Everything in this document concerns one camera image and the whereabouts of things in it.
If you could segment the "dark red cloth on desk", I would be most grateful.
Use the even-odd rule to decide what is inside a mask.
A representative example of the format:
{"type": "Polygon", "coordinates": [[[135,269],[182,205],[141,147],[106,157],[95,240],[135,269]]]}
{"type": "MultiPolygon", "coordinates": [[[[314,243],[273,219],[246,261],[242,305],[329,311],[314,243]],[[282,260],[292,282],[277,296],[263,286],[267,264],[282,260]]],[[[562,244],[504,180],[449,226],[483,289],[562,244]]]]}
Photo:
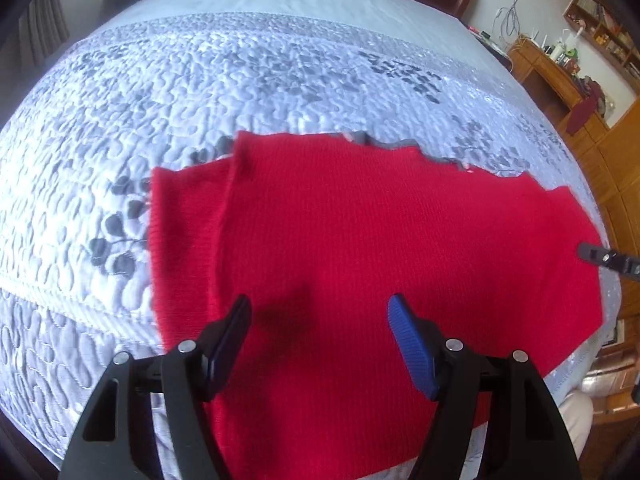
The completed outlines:
{"type": "Polygon", "coordinates": [[[599,111],[600,99],[595,96],[588,96],[579,102],[570,112],[570,117],[566,125],[566,132],[571,136],[582,128],[593,114],[599,111]]]}

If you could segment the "striped curtain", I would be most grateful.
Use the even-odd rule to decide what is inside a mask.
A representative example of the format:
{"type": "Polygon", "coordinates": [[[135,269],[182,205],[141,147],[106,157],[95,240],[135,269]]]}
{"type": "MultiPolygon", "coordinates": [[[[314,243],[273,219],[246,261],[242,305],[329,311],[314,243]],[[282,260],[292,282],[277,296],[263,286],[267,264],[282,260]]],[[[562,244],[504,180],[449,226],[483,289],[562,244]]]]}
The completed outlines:
{"type": "Polygon", "coordinates": [[[61,0],[32,0],[18,20],[22,67],[43,66],[69,39],[61,0]]]}

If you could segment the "wooden wall shelf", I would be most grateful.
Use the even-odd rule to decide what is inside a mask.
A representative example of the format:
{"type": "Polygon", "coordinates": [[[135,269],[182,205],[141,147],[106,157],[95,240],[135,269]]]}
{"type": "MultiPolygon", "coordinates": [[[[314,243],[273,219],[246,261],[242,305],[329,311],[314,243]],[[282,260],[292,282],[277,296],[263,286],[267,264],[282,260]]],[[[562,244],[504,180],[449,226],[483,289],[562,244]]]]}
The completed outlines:
{"type": "Polygon", "coordinates": [[[639,93],[639,49],[631,33],[605,6],[605,0],[572,0],[564,18],[639,93]]]}

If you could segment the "grey quilted bedspread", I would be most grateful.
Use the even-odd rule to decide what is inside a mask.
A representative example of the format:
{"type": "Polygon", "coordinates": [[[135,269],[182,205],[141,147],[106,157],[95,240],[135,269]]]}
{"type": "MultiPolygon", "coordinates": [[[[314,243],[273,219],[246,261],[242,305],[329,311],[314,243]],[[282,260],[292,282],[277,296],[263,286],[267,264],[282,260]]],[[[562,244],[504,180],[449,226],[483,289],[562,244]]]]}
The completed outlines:
{"type": "Polygon", "coordinates": [[[240,130],[355,131],[568,186],[576,160],[452,16],[413,0],[143,0],[74,44],[1,133],[1,409],[60,466],[117,351],[152,356],[143,208],[156,166],[240,130]]]}

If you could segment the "white bottle on desk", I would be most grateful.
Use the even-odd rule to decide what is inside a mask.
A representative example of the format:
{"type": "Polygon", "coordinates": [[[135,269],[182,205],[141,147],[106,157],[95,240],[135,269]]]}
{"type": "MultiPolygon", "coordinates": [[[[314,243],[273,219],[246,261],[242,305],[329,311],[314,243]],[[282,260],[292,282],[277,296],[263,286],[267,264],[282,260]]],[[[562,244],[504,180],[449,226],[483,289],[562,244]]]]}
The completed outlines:
{"type": "Polygon", "coordinates": [[[556,42],[549,54],[550,60],[558,65],[564,65],[570,61],[578,61],[577,44],[583,31],[584,26],[579,26],[574,32],[564,29],[563,36],[556,42]]]}

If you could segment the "red knit sweater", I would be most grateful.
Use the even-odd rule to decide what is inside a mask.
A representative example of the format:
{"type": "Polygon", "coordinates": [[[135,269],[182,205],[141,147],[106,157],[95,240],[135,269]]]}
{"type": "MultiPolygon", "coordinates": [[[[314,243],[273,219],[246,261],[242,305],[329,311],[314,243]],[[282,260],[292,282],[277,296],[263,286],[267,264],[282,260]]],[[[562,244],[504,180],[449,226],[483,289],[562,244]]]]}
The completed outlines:
{"type": "Polygon", "coordinates": [[[242,132],[231,156],[151,176],[152,307],[166,347],[250,298],[209,423],[235,479],[358,479],[416,457],[391,296],[474,351],[541,374],[603,322],[599,234],[565,186],[328,134],[242,132]]]}

